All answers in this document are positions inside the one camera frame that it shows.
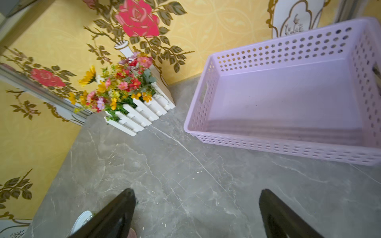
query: red rose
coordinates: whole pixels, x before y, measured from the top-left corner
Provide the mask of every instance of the red rose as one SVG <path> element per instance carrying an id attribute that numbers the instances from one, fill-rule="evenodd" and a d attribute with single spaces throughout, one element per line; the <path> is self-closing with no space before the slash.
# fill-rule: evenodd
<path id="1" fill-rule="evenodd" d="M 143 0 L 125 0 L 115 15 L 129 37 L 159 35 L 159 18 L 152 15 L 152 8 Z"/>
<path id="2" fill-rule="evenodd" d="M 66 84 L 62 80 L 44 69 L 32 69 L 30 77 L 46 87 L 65 87 Z"/>

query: yellow flower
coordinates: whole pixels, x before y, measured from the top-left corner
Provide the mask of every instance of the yellow flower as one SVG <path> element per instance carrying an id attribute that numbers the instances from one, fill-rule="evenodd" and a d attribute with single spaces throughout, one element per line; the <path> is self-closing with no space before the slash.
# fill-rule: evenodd
<path id="1" fill-rule="evenodd" d="M 139 97 L 141 97 L 142 96 L 142 94 L 141 93 L 137 93 L 137 94 L 133 94 L 133 95 L 131 95 L 131 98 L 132 99 L 136 99 L 136 100 L 139 100 Z"/>
<path id="2" fill-rule="evenodd" d="M 79 81 L 79 84 L 82 85 L 82 87 L 84 87 L 85 85 L 91 83 L 91 82 L 94 82 L 95 81 L 95 67 L 92 66 L 90 68 L 90 71 L 87 71 L 86 72 L 86 75 L 83 77 L 83 79 L 81 79 Z"/>
<path id="3" fill-rule="evenodd" d="M 98 92 L 99 93 L 106 92 L 106 85 L 104 85 L 104 82 L 102 82 L 101 84 L 98 84 Z"/>
<path id="4" fill-rule="evenodd" d="M 111 109 L 112 109 L 112 110 L 115 110 L 115 109 L 117 108 L 117 99 L 116 99 L 116 98 L 112 98 L 112 99 L 111 99 L 111 104 L 110 104 L 110 106 L 111 106 Z"/>
<path id="5" fill-rule="evenodd" d="M 81 101 L 81 104 L 82 105 L 86 105 L 86 98 L 87 98 L 87 95 L 88 95 L 88 93 L 86 92 L 86 90 L 83 92 L 83 95 L 81 95 L 81 96 L 79 96 L 79 99 L 80 99 L 80 101 Z"/>
<path id="6" fill-rule="evenodd" d="M 152 100 L 152 95 L 149 93 L 143 93 L 143 100 L 149 102 Z"/>
<path id="7" fill-rule="evenodd" d="M 70 92 L 69 100 L 72 102 L 73 105 L 75 105 L 76 101 L 75 101 L 75 94 L 74 93 Z"/>

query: sunflower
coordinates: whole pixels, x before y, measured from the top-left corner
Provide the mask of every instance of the sunflower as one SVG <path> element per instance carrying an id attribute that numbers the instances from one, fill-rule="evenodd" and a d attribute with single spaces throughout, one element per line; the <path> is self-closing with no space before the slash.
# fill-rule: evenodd
<path id="1" fill-rule="evenodd" d="M 96 79 L 95 79 L 95 75 L 96 75 L 96 73 L 95 73 L 95 67 L 92 66 L 92 67 L 90 68 L 90 71 L 87 71 L 87 72 L 86 72 L 86 75 L 83 77 L 83 79 L 81 79 L 81 80 L 79 81 L 79 84 L 81 84 L 82 87 L 84 87 L 85 85 L 87 85 L 87 84 L 89 84 L 89 83 L 92 83 L 92 82 L 96 81 Z"/>

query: floor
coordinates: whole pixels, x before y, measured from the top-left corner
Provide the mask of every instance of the floor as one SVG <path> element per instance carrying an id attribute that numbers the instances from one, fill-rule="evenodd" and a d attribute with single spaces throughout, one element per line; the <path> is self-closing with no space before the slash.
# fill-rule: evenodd
<path id="1" fill-rule="evenodd" d="M 135 137 L 90 116 L 25 237 L 67 237 L 83 211 L 129 187 L 140 238 L 266 237 L 265 188 L 324 237 L 379 237 L 380 166 L 203 144 L 183 130 L 197 81 L 170 87 L 176 108 Z"/>

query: yellow wallpaper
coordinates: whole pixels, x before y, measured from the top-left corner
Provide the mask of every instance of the yellow wallpaper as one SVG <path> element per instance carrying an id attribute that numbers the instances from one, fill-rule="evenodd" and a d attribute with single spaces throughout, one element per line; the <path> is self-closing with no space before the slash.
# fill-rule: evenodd
<path id="1" fill-rule="evenodd" d="M 363 16 L 375 17 L 381 23 L 381 1 L 369 0 L 364 9 Z"/>
<path id="2" fill-rule="evenodd" d="M 94 4 L 94 0 L 85 2 L 89 6 Z M 86 44 L 94 45 L 94 42 L 91 33 L 83 28 L 99 28 L 93 21 L 102 19 L 102 16 L 97 16 L 96 10 L 90 9 L 85 2 L 56 0 L 11 46 L 38 59 L 42 65 L 59 65 L 78 75 L 70 81 L 77 89 L 80 89 L 78 79 L 90 65 L 95 64 L 97 71 L 102 67 L 100 61 L 96 60 L 97 56 L 88 51 L 89 46 Z M 160 6 L 170 3 L 165 0 L 156 2 Z M 323 10 L 319 26 L 332 23 L 336 14 L 339 0 L 327 2 L 330 3 Z M 175 73 L 174 65 L 170 65 L 169 61 L 161 64 L 156 60 L 169 84 L 201 73 L 207 56 L 212 53 L 271 38 L 271 29 L 266 24 L 269 18 L 268 0 L 180 0 L 179 3 L 186 13 L 171 13 L 170 18 L 173 19 L 170 26 L 159 19 L 159 27 L 169 29 L 165 37 L 171 45 L 180 47 L 183 52 L 195 52 L 186 54 L 185 64 L 180 65 L 178 73 Z M 115 43 L 108 37 L 97 37 L 96 44 L 104 46 L 105 51 L 110 53 L 107 56 L 110 61 L 119 61 L 117 55 L 121 53 L 114 49 Z M 130 43 L 132 46 L 140 49 L 140 43 Z M 88 85 L 85 89 L 89 91 L 94 87 Z"/>
<path id="3" fill-rule="evenodd" d="M 10 106 L 19 105 L 17 94 L 6 90 L 19 91 L 0 81 L 3 114 L 0 119 L 0 184 L 22 178 L 32 169 L 26 179 L 33 185 L 29 188 L 32 199 L 27 200 L 22 194 L 18 199 L 11 196 L 0 203 L 6 206 L 0 209 L 0 216 L 9 212 L 14 218 L 32 219 L 81 127 L 54 117 L 43 101 L 27 93 L 20 95 L 20 101 L 29 101 L 31 108 L 40 115 L 33 114 L 32 120 L 28 116 L 24 118 L 23 112 L 14 112 L 15 107 Z"/>

